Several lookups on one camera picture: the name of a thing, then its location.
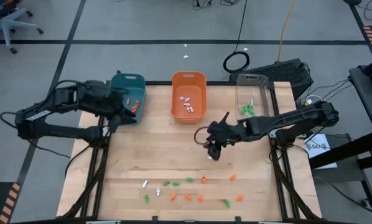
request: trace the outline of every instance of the orange object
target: orange object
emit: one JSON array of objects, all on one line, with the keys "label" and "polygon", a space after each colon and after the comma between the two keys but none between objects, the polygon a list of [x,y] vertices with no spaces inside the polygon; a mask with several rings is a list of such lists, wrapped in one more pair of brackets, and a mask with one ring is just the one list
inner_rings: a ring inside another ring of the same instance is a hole
[{"label": "orange object", "polygon": [[171,196],[170,200],[173,201],[173,200],[175,199],[175,197],[176,197],[176,194],[173,194],[173,195]]},{"label": "orange object", "polygon": [[[190,97],[193,113],[189,113],[184,101],[179,98]],[[207,79],[201,72],[175,72],[172,76],[171,114],[176,122],[183,124],[199,123],[207,111]]]},{"label": "orange object", "polygon": [[239,196],[236,197],[237,201],[242,201],[243,199],[244,199],[244,196],[242,196],[242,195],[239,195]]},{"label": "orange object", "polygon": [[186,198],[187,200],[192,200],[192,196],[190,196],[190,195],[185,195],[185,198]]}]

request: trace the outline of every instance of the table leg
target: table leg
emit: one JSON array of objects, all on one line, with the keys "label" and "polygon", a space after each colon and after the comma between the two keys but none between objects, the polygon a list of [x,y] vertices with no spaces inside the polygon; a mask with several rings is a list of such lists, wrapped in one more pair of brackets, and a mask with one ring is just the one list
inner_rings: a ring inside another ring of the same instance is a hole
[{"label": "table leg", "polygon": [[310,168],[331,164],[351,156],[357,156],[372,149],[372,133],[360,137],[352,142],[333,148],[323,154],[309,159]]}]

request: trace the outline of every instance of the orange toy piece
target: orange toy piece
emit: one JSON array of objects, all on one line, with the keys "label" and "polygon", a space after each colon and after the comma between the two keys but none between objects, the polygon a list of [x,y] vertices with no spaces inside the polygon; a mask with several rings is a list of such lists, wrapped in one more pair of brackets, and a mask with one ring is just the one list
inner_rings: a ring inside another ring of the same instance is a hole
[{"label": "orange toy piece", "polygon": [[239,202],[242,201],[243,199],[244,199],[244,196],[242,195],[236,197],[236,200]]},{"label": "orange toy piece", "polygon": [[176,194],[173,194],[173,195],[171,196],[170,200],[173,201],[173,200],[175,199],[175,197],[176,197]]},{"label": "orange toy piece", "polygon": [[192,200],[192,196],[190,196],[190,195],[185,195],[185,198],[187,199],[187,200]]}]

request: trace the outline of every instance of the chair wheel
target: chair wheel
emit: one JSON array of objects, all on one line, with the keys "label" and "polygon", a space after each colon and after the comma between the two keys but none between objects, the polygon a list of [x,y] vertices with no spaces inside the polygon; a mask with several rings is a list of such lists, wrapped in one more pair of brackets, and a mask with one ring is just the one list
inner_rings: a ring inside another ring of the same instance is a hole
[{"label": "chair wheel", "polygon": [[10,50],[11,50],[12,54],[16,54],[17,53],[17,50],[14,49],[13,47]]}]

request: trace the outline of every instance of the wooden tabletop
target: wooden tabletop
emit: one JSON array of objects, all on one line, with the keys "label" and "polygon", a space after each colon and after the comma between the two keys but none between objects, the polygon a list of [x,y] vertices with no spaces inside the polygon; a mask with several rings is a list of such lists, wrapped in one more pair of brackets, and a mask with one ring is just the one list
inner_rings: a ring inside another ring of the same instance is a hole
[{"label": "wooden tabletop", "polygon": [[[275,88],[280,113],[294,110],[290,84],[275,83]],[[170,113],[171,97],[171,86],[147,86],[142,121],[136,126],[119,127],[111,135],[98,218],[151,220],[157,215],[159,220],[232,221],[240,216],[243,221],[281,221],[267,137],[228,146],[222,150],[219,161],[209,161],[207,150],[193,140],[198,127],[220,121],[227,111],[230,111],[228,124],[236,123],[236,87],[207,87],[207,113],[201,124],[176,123]],[[254,97],[257,116],[263,112],[261,105],[259,98]],[[94,126],[97,122],[98,118],[92,114],[82,113],[80,127]],[[202,141],[205,136],[202,131],[198,139]],[[295,144],[304,147],[300,140]],[[86,142],[76,140],[72,156],[84,147]],[[86,151],[70,166],[57,215],[67,212],[85,188],[91,152]],[[291,148],[288,154],[296,191],[311,210],[321,216],[306,153]],[[236,179],[230,182],[232,175],[236,175]],[[194,178],[195,182],[187,182],[187,177]],[[201,183],[202,177],[207,178],[206,184]],[[145,180],[149,183],[144,189]],[[180,185],[164,187],[165,181],[180,182]],[[157,187],[161,189],[159,197]],[[289,194],[285,189],[284,192],[291,217]],[[173,202],[170,201],[172,194],[177,194]],[[192,201],[186,200],[185,194],[190,194]],[[144,201],[145,195],[149,195],[149,203]],[[203,195],[203,202],[198,202],[199,195]],[[236,201],[238,195],[244,196],[242,202]],[[230,208],[224,199],[229,200]]]}]

